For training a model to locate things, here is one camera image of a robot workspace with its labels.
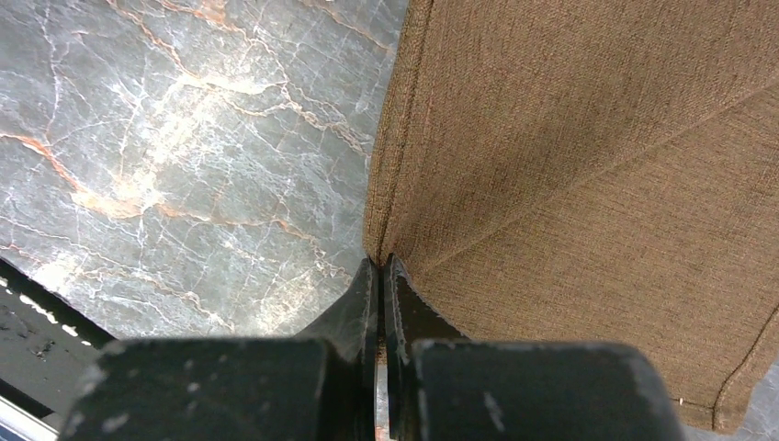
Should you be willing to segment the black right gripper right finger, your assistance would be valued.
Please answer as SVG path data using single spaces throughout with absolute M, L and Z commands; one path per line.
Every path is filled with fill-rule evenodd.
M 655 368 L 614 342 L 470 340 L 381 270 L 389 433 L 397 440 L 681 440 Z

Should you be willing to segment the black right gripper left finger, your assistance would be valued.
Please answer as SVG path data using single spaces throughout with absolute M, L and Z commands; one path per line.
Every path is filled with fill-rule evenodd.
M 115 341 L 85 371 L 63 440 L 371 440 L 378 270 L 287 337 Z

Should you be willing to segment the brown cloth napkin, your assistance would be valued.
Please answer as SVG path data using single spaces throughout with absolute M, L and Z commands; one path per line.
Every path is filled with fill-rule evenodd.
M 778 4 L 410 2 L 363 245 L 469 336 L 633 345 L 734 434 L 778 356 Z

